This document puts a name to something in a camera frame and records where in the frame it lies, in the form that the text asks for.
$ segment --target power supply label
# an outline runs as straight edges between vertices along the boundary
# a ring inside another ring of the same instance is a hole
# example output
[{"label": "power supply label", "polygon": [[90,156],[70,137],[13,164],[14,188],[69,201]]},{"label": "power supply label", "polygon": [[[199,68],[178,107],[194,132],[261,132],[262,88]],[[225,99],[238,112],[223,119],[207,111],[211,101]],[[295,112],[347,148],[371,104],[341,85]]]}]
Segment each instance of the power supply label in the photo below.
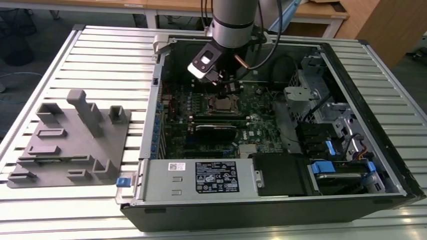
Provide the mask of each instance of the power supply label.
[{"label": "power supply label", "polygon": [[239,178],[237,162],[197,162],[195,190],[199,194],[238,193]]}]

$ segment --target blue connector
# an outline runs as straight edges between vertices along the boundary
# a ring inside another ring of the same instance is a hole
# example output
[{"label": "blue connector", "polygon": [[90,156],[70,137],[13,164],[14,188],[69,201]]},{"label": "blue connector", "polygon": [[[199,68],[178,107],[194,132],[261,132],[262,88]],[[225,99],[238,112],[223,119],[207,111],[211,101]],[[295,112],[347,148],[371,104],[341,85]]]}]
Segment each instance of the blue connector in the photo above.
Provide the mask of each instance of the blue connector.
[{"label": "blue connector", "polygon": [[371,162],[371,161],[367,162],[367,168],[369,168],[370,173],[377,171],[377,167],[375,167],[374,162]]},{"label": "blue connector", "polygon": [[118,188],[130,188],[133,184],[133,179],[129,177],[119,177],[115,185]]},{"label": "blue connector", "polygon": [[158,140],[159,140],[159,136],[154,135],[154,136],[153,136],[153,143],[157,144],[157,143],[158,143]]},{"label": "blue connector", "polygon": [[335,173],[335,167],[331,161],[317,161],[311,164],[314,174],[331,174]]},{"label": "blue connector", "polygon": [[333,146],[333,142],[331,141],[326,141],[326,146],[329,148],[329,153],[335,156],[337,155],[337,152],[335,152],[335,149],[334,149],[334,146]]}]

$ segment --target floor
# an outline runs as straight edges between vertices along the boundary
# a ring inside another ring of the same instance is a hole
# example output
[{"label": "floor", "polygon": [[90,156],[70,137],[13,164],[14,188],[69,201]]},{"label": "floor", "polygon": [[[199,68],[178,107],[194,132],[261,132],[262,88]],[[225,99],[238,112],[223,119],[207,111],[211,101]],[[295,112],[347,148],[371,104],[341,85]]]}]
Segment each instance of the floor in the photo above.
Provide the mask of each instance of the floor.
[{"label": "floor", "polygon": [[[0,60],[0,76],[3,72],[35,72],[43,74],[62,48],[75,24],[97,26],[135,27],[134,16],[119,13],[86,13],[61,12],[61,20],[54,20],[47,10],[35,10],[33,16],[38,27],[38,33],[27,38],[35,52],[35,61],[26,66],[10,67]],[[169,24],[166,17],[161,17],[161,27],[169,29],[194,30],[198,18],[181,17]],[[427,112],[427,66],[412,60],[406,56],[393,70],[397,78],[406,87],[420,106]],[[10,102],[26,102],[39,83],[37,75],[13,75],[3,77],[3,85],[7,90],[0,93],[0,100]],[[23,103],[0,102],[0,140],[5,137],[21,111]]]},{"label": "floor", "polygon": [[[59,15],[61,19],[54,20],[50,11],[34,10],[33,20],[38,27],[38,33],[27,37],[27,41],[35,53],[35,60],[25,66],[11,67],[0,59],[0,76],[17,72],[35,72],[43,74],[51,65],[75,24],[129,28],[137,27],[133,14],[62,11]],[[169,24],[169,19],[161,17],[161,27],[195,30],[198,23],[197,17],[183,16],[173,21],[175,23]],[[0,83],[6,86],[6,91],[0,93],[0,101],[23,102],[0,102],[0,141],[14,124],[39,81],[41,77],[37,75],[21,74],[0,78]]]}]

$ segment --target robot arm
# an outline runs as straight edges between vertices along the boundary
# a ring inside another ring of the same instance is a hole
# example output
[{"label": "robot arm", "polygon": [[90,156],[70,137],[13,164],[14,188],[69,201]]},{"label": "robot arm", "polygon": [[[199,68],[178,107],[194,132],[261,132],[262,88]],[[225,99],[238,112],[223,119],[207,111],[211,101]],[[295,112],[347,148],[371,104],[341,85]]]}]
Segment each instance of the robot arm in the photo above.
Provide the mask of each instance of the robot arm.
[{"label": "robot arm", "polygon": [[249,50],[255,17],[263,8],[271,8],[277,2],[277,9],[281,14],[275,20],[269,15],[267,25],[271,31],[277,30],[278,35],[289,26],[302,0],[214,0],[214,21],[211,24],[213,41],[209,42],[189,65],[189,71],[198,79],[206,79],[213,84],[230,83],[230,77],[237,75],[238,69],[243,66],[247,71],[258,69],[270,59],[277,49],[278,42],[267,56],[257,66],[249,66],[245,62]]}]

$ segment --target slotted metal table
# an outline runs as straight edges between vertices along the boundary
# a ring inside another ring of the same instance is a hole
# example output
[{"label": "slotted metal table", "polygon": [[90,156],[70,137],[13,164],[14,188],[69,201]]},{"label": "slotted metal table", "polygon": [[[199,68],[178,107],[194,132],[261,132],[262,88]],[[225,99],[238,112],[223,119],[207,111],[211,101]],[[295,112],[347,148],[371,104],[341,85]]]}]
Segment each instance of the slotted metal table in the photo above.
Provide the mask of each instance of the slotted metal table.
[{"label": "slotted metal table", "polygon": [[[213,231],[141,232],[117,204],[115,185],[10,189],[9,174],[35,132],[41,103],[66,101],[85,89],[98,107],[133,110],[121,171],[138,170],[158,34],[199,31],[86,26],[74,30],[0,144],[0,239],[414,239],[427,236],[427,199],[349,223]],[[357,40],[283,36],[329,42],[424,189],[427,188],[427,116],[369,45]],[[133,197],[133,188],[121,192]]]}]

